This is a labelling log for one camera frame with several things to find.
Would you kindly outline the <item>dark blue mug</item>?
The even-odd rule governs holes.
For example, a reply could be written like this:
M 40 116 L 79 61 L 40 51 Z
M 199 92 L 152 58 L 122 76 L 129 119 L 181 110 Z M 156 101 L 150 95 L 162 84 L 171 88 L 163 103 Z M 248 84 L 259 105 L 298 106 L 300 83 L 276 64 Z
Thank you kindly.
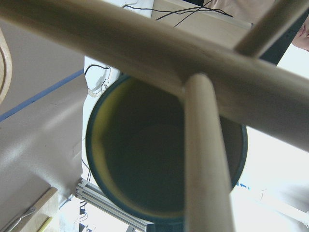
M 247 130 L 219 115 L 204 75 L 186 81 L 183 99 L 122 75 L 95 104 L 85 146 L 98 186 L 128 213 L 156 223 L 231 219 Z

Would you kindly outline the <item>wooden cup storage rack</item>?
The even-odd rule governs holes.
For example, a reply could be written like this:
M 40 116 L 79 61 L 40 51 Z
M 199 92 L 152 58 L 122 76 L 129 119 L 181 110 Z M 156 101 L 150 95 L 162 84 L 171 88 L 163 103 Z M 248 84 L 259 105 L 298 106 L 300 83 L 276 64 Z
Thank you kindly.
M 183 98 L 184 229 L 232 232 L 219 117 L 308 150 L 308 79 L 259 59 L 308 6 L 280 0 L 233 49 L 100 0 L 3 0 L 0 16 Z

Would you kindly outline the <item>yellow plastic knife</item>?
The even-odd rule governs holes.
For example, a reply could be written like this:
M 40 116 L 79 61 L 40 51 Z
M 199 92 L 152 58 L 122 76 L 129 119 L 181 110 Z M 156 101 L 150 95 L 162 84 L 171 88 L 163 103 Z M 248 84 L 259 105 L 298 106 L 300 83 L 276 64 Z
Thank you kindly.
M 37 230 L 37 232 L 45 232 L 49 224 L 52 222 L 53 217 L 48 217 L 45 222 L 41 225 L 41 227 Z

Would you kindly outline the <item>bamboo cutting board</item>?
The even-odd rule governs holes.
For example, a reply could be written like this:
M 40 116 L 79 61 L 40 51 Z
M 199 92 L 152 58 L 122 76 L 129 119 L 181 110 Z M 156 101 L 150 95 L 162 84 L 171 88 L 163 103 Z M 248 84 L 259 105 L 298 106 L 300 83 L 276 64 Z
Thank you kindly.
M 51 187 L 36 203 L 15 216 L 2 232 L 37 232 L 48 217 L 53 217 L 45 232 L 60 231 L 58 189 Z

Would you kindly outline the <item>aluminium frame post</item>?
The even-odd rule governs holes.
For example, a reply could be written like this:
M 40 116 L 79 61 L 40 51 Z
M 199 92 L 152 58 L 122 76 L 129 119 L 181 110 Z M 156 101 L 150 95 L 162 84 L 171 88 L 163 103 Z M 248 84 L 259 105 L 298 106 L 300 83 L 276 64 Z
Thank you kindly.
M 86 179 L 81 178 L 79 180 L 78 184 L 75 187 L 75 196 L 80 200 L 86 201 L 94 207 L 102 210 L 110 216 L 113 216 L 116 219 L 122 221 L 123 223 L 127 224 L 131 229 L 145 232 L 146 226 L 150 224 L 150 222 L 132 216 L 117 207 L 106 197 L 106 195 L 101 191 L 98 186 L 90 183 Z

